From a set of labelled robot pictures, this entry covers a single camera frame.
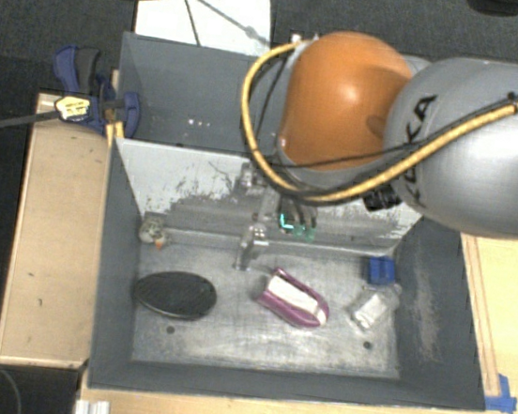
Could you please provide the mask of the pale grey metal gripper finger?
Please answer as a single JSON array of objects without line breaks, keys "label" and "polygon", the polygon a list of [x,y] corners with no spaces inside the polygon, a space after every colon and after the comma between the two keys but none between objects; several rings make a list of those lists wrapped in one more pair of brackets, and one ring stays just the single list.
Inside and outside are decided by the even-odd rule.
[{"label": "pale grey metal gripper finger", "polygon": [[269,247],[267,229],[263,225],[254,224],[249,228],[246,249],[249,253],[262,254]]},{"label": "pale grey metal gripper finger", "polygon": [[236,270],[246,271],[251,262],[252,247],[254,242],[252,239],[243,238],[240,240],[236,253],[235,266]]}]

